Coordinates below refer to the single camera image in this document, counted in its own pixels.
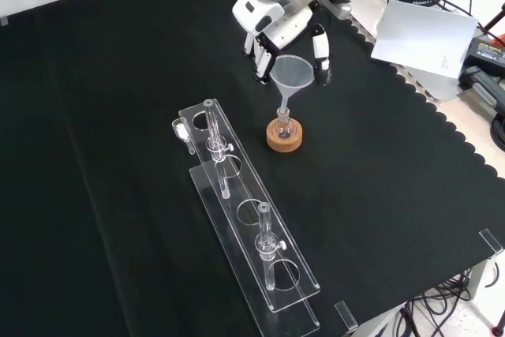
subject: black tablecloth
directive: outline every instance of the black tablecloth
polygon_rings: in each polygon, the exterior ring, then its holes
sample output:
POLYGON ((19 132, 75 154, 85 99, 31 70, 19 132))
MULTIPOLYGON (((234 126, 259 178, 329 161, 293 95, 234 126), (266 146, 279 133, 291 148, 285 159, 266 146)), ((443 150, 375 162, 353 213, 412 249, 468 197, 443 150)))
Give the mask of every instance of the black tablecloth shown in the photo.
POLYGON ((491 256, 480 230, 505 241, 496 172, 323 11, 333 81, 290 100, 301 148, 270 150, 280 96, 235 1, 63 0, 0 28, 0 335, 256 335, 170 126, 206 98, 321 285, 318 335, 345 330, 336 302, 365 322, 491 256))

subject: funnel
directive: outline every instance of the funnel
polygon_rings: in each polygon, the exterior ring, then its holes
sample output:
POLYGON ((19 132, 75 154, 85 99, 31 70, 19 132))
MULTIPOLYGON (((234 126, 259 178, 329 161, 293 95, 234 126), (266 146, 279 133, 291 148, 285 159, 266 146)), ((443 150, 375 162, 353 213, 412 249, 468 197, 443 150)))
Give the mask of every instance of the funnel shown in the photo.
POLYGON ((270 77, 282 95, 280 111, 285 113, 290 96, 314 81, 314 70, 303 58, 296 55, 279 55, 271 69, 270 77))

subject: test tube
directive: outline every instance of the test tube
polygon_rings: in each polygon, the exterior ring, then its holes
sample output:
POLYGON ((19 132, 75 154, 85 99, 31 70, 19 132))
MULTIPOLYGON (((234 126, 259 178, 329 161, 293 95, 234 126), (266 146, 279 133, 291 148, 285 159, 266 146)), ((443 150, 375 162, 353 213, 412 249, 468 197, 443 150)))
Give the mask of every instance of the test tube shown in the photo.
POLYGON ((210 133, 211 146, 218 148, 222 145, 221 136, 219 135, 218 119, 215 116, 214 100, 207 99, 204 101, 205 118, 207 119, 208 132, 210 133))
POLYGON ((264 201, 259 203, 258 213, 260 215, 260 244, 268 248, 273 242, 271 236, 270 204, 264 201))
POLYGON ((207 99, 204 101, 205 118, 207 119, 209 137, 209 148, 211 149, 212 159, 215 161, 215 172, 218 175, 219 188, 223 199, 230 198, 230 187, 228 186, 228 178, 224 170, 224 161, 226 159, 224 143, 219 135, 218 119, 215 116, 214 100, 207 99))
POLYGON ((275 288, 274 267, 272 262, 275 258, 275 239, 271 233, 270 204, 264 201, 259 203, 258 213, 260 215, 260 246, 264 251, 260 256, 263 260, 265 286, 267 290, 272 291, 275 288))
POLYGON ((228 186, 228 178, 226 177, 226 171, 224 170, 225 161, 220 161, 215 163, 215 172, 218 175, 219 188, 221 189, 221 195, 223 199, 230 198, 230 187, 228 186))
POLYGON ((271 260, 263 261, 263 271, 265 273, 265 286, 267 287, 267 290, 273 291, 275 289, 275 277, 274 266, 271 260))

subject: glass vial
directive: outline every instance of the glass vial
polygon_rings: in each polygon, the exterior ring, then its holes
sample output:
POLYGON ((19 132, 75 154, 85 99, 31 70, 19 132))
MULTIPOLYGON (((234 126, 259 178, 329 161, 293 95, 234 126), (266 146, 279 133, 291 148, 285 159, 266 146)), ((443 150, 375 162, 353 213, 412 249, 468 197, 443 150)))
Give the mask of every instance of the glass vial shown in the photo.
POLYGON ((296 133, 296 126, 290 119, 290 109, 286 108, 286 112, 282 113, 281 109, 277 110, 277 120, 273 125, 274 136, 278 138, 290 138, 296 133))

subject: acrylic test tube rack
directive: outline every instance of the acrylic test tube rack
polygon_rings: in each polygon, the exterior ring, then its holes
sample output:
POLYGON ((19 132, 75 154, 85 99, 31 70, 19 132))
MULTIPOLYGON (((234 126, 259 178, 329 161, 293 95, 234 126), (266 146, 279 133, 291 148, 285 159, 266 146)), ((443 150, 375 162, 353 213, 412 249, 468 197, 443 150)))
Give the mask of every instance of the acrylic test tube rack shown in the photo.
POLYGON ((319 329, 306 299, 320 286, 218 102, 179 116, 174 131, 201 162, 189 173, 261 335, 319 329))

